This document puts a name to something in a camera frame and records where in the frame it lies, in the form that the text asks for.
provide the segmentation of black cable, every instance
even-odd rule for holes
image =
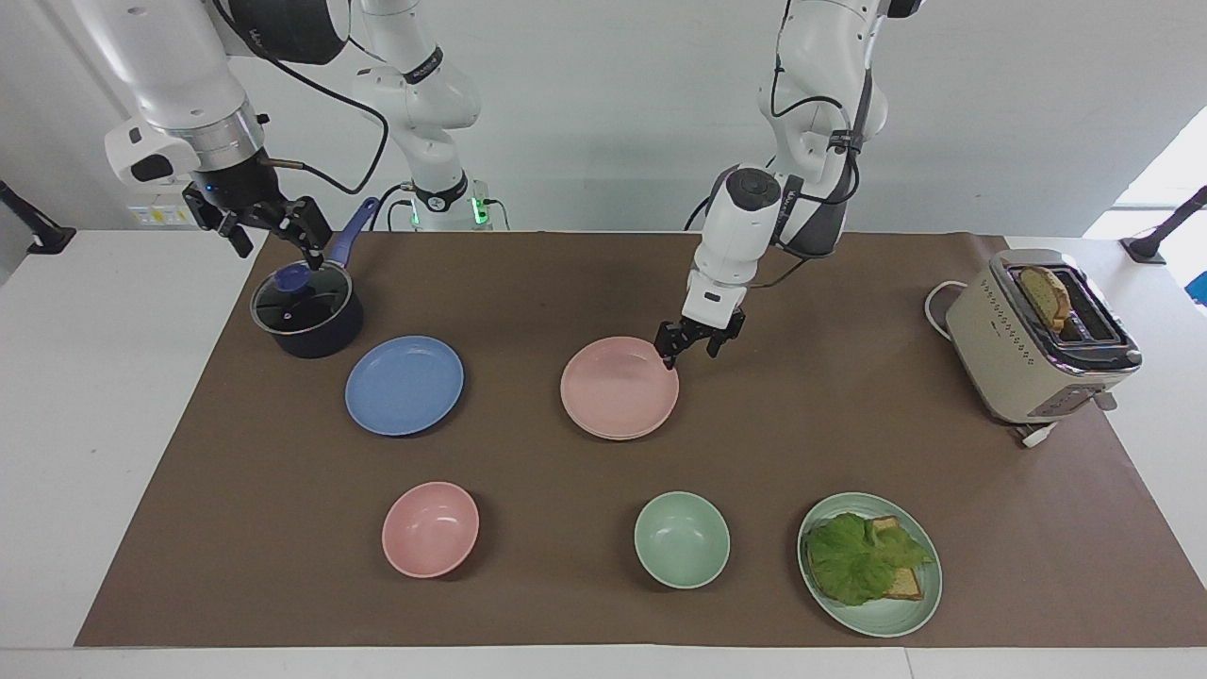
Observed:
[[[393,209],[397,207],[398,205],[413,206],[413,203],[409,199],[407,199],[407,198],[400,198],[400,199],[395,200],[393,203],[390,203],[390,206],[386,207],[386,210],[385,210],[385,227],[387,229],[390,229],[391,233],[393,233]]]
[[[800,259],[799,262],[792,264],[792,268],[789,268],[788,270],[783,271],[780,275],[780,277],[776,277],[771,282],[754,282],[752,285],[747,285],[747,287],[750,287],[751,289],[766,289],[768,287],[775,287],[776,285],[779,285],[779,283],[783,282],[785,280],[787,280],[789,275],[792,275],[793,273],[797,273],[797,269],[800,268],[800,267],[803,267],[803,265],[805,265],[805,262],[807,262],[807,261],[809,259]]]
[[[498,205],[503,209],[503,228],[507,230],[512,229],[512,219],[507,216],[507,205],[503,204],[498,198],[486,198],[482,201],[484,205]]]
[[[366,113],[369,113],[371,116],[375,117],[378,119],[378,122],[381,123],[381,140],[378,142],[377,152],[373,154],[373,162],[369,163],[369,169],[366,170],[365,176],[361,177],[360,183],[357,183],[354,187],[344,186],[343,183],[336,181],[334,178],[332,178],[331,175],[323,172],[322,170],[319,170],[319,169],[316,169],[314,166],[310,166],[307,163],[297,162],[298,166],[296,169],[301,169],[303,171],[308,171],[308,172],[317,176],[319,178],[326,181],[327,183],[334,186],[339,191],[343,191],[344,193],[348,193],[349,195],[355,195],[355,194],[360,193],[361,191],[363,191],[365,186],[368,185],[368,182],[369,182],[371,178],[373,178],[373,174],[377,171],[378,163],[381,160],[381,154],[385,153],[385,145],[390,141],[390,123],[385,119],[385,116],[383,116],[381,113],[379,113],[372,106],[366,106],[365,104],[361,104],[360,101],[356,101],[355,99],[349,99],[348,96],[344,96],[343,94],[340,94],[338,92],[328,89],[328,88],[319,84],[317,82],[308,78],[307,76],[297,72],[296,70],[286,66],[285,64],[282,64],[281,62],[279,62],[276,59],[276,57],[273,57],[272,54],[269,54],[268,52],[266,52],[260,46],[260,43],[256,42],[256,40],[255,40],[253,36],[251,36],[247,33],[244,33],[243,30],[240,30],[239,27],[234,23],[234,19],[231,18],[231,14],[227,13],[226,7],[222,6],[221,1],[215,1],[214,2],[214,8],[217,10],[218,16],[222,17],[222,21],[226,22],[226,24],[228,27],[231,27],[231,30],[233,30],[234,34],[238,35],[239,39],[244,41],[244,43],[247,46],[249,49],[251,49],[251,52],[253,54],[256,54],[261,59],[264,59],[266,62],[268,62],[269,64],[272,64],[273,66],[275,66],[278,70],[280,70],[285,75],[292,77],[293,80],[297,80],[298,82],[301,82],[301,83],[303,83],[303,84],[305,84],[305,86],[310,87],[310,88],[316,89],[316,90],[326,94],[327,96],[331,96],[332,99],[336,99],[337,101],[342,101],[344,104],[348,104],[349,106],[360,109],[360,110],[365,111]]]
[[[824,101],[839,111],[842,111],[842,104],[832,96],[806,96],[795,104],[788,106],[787,109],[776,112],[775,110],[775,90],[780,88],[780,74],[783,72],[783,62],[780,59],[780,40],[783,36],[783,27],[788,25],[788,16],[792,13],[792,0],[787,0],[783,5],[783,18],[780,19],[780,33],[775,39],[775,75],[771,76],[771,117],[782,118],[783,116],[791,113],[792,111],[804,106],[805,104],[814,104],[817,101]]]
[[[700,213],[700,210],[702,210],[704,206],[707,204],[709,204],[709,198],[700,200],[700,204],[696,205],[694,210],[692,210],[692,216],[687,217],[687,223],[683,224],[683,230],[692,230],[692,222],[695,221],[695,217]]]
[[[352,43],[352,47],[356,47],[361,52],[365,52],[365,55],[371,57],[373,59],[377,59],[377,60],[381,62],[383,64],[386,63],[385,59],[383,59],[381,57],[378,57],[373,52],[369,52],[368,47],[365,47],[363,45],[361,45],[360,42],[357,42],[356,39],[352,37],[351,35],[348,36],[348,41]]]
[[[390,195],[393,195],[395,192],[397,192],[397,191],[409,191],[409,189],[410,189],[410,182],[409,181],[403,182],[403,183],[395,183],[390,188],[386,188],[385,193],[381,194],[381,199],[378,200],[378,209],[373,211],[373,218],[369,221],[369,228],[368,229],[373,230],[373,228],[377,227],[377,217],[378,217],[378,215],[381,213],[381,205],[386,204],[385,201],[390,199]]]
[[[812,200],[814,203],[821,203],[823,205],[841,205],[842,203],[846,203],[851,198],[855,198],[855,194],[859,191],[859,180],[861,180],[859,160],[856,159],[856,156],[858,156],[857,152],[847,150],[846,166],[851,169],[851,189],[846,192],[846,195],[842,195],[841,198],[820,198],[817,195],[809,195],[806,193],[801,193],[800,198],[804,198],[805,200]]]

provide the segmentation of pink bowl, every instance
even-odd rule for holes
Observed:
[[[626,441],[661,427],[678,400],[678,374],[636,336],[607,336],[584,347],[561,374],[570,420],[601,439]]]
[[[410,578],[438,578],[461,566],[478,540],[478,505],[454,484],[432,481],[398,498],[381,526],[390,566]]]

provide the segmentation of white table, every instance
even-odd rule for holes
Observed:
[[[1207,317],[1113,241],[1010,245],[1075,256],[1136,336],[1110,421],[1207,581]],[[70,649],[250,267],[209,233],[93,230],[0,287],[0,677],[1207,675],[1207,649]]]

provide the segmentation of green bowl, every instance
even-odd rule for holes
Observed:
[[[641,566],[663,585],[694,590],[716,580],[729,561],[729,527],[700,496],[658,496],[637,516],[632,532]]]
[[[934,563],[923,563],[914,569],[917,583],[922,587],[922,601],[877,599],[849,607],[822,593],[809,568],[805,539],[809,532],[817,526],[846,513],[863,519],[893,515],[900,520],[902,528],[909,533],[910,538],[917,540],[934,560]],[[797,560],[800,563],[800,575],[805,579],[805,586],[809,587],[809,592],[817,599],[822,609],[834,620],[869,637],[887,639],[916,632],[934,615],[935,609],[939,608],[939,598],[943,596],[943,568],[939,566],[939,554],[934,551],[931,537],[905,510],[884,498],[867,493],[839,493],[814,505],[814,509],[805,515],[805,521],[800,525],[800,533],[797,535]]]

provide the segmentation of toast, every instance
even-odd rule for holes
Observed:
[[[1055,273],[1043,267],[1026,267],[1019,273],[1019,286],[1048,327],[1056,333],[1065,329],[1073,303],[1068,288]]]
[[[896,516],[879,516],[871,520],[873,531],[885,528],[900,528],[902,522]],[[917,574],[912,568],[898,568],[893,572],[893,584],[882,597],[885,599],[902,599],[908,602],[922,601],[922,587],[917,583]]]

